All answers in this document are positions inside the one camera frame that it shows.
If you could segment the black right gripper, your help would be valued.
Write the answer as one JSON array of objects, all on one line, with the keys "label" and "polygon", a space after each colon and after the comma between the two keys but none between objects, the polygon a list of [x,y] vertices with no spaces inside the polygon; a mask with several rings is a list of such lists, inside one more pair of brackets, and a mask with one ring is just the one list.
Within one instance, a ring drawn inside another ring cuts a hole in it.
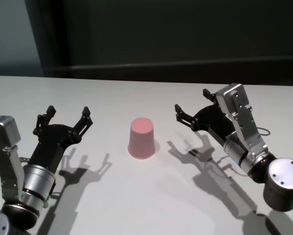
[{"label": "black right gripper", "polygon": [[233,123],[217,106],[216,94],[212,94],[208,89],[203,89],[203,96],[214,105],[201,109],[192,117],[185,113],[178,104],[175,104],[176,120],[190,127],[194,132],[203,130],[208,132],[217,142],[226,142],[227,136],[235,131]]}]

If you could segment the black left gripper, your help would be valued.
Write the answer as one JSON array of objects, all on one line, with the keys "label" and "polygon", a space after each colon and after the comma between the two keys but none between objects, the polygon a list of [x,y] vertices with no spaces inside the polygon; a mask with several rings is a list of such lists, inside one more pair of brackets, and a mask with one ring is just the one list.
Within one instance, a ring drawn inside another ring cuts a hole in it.
[{"label": "black left gripper", "polygon": [[60,124],[49,125],[55,113],[55,108],[50,105],[45,114],[37,116],[33,134],[38,137],[39,142],[28,162],[29,165],[57,169],[65,150],[79,143],[92,125],[90,110],[87,106],[84,107],[81,118],[73,128]]}]

